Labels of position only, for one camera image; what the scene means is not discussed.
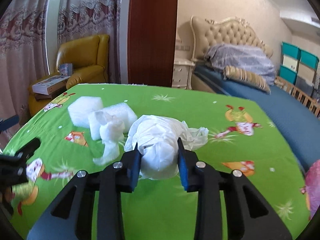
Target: ceiling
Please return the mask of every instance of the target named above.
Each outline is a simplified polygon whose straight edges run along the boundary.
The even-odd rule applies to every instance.
[[[280,17],[293,33],[318,38],[320,24],[311,20],[318,19],[307,0],[270,0],[280,11]]]

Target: blue bed sheet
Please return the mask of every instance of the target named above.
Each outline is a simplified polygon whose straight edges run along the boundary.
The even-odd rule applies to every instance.
[[[320,159],[320,121],[298,100],[276,86],[271,94],[230,80],[206,66],[197,66],[194,74],[215,92],[255,101],[270,117],[291,147],[303,169]]]

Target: cartoon character print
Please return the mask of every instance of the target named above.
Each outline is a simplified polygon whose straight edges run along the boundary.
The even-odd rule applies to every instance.
[[[84,132],[75,132],[75,131],[71,131],[66,137],[65,140],[68,140],[70,142],[73,143],[77,143],[80,144],[82,146],[87,146],[87,141],[84,138]]]
[[[230,162],[222,163],[226,167],[232,170],[240,170],[242,173],[248,177],[254,174],[254,161],[245,161],[245,162]]]
[[[229,110],[226,111],[225,117],[230,122],[235,122],[235,126],[230,126],[225,132],[221,132],[215,138],[222,138],[230,132],[238,132],[246,136],[253,135],[254,128],[262,128],[258,123],[253,122],[253,118],[244,111],[244,107],[239,107],[239,111],[234,111],[233,106],[226,105]]]
[[[306,173],[305,186],[300,188],[300,192],[306,197],[307,209],[310,211],[309,219],[311,219],[320,205],[320,159],[312,164]]]
[[[36,186],[36,180],[38,178],[44,180],[51,179],[65,179],[73,177],[73,172],[63,171],[57,173],[51,173],[45,171],[45,166],[42,159],[37,158],[31,162],[26,168],[26,174],[28,178],[27,183],[12,186],[11,196],[7,199],[11,202],[14,199],[18,199],[19,203],[17,206],[18,214],[22,216],[22,206],[32,205],[38,196],[39,188]]]
[[[44,111],[47,112],[55,107],[61,108],[63,106],[63,103],[65,103],[70,98],[70,96],[75,95],[76,93],[71,93],[70,95],[67,94],[67,92],[64,92],[61,96],[58,96],[57,98],[52,100],[44,107]]]

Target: yellow armchair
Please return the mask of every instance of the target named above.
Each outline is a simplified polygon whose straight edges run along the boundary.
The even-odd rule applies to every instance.
[[[32,83],[29,90],[29,110],[34,116],[51,100],[36,101],[32,85],[50,76],[60,75],[59,66],[64,63],[73,64],[73,75],[68,79],[66,88],[80,83],[108,82],[108,48],[109,35],[94,35],[62,44],[58,51],[56,71]]]

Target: lace curtain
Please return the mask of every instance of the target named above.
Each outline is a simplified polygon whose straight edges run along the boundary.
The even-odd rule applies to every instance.
[[[47,0],[13,0],[0,19],[0,118],[28,121],[28,86],[48,73],[44,26]],[[1,133],[0,148],[20,128]]]
[[[61,0],[58,23],[58,46],[94,34],[108,34],[108,77],[120,83],[119,68],[120,0]]]

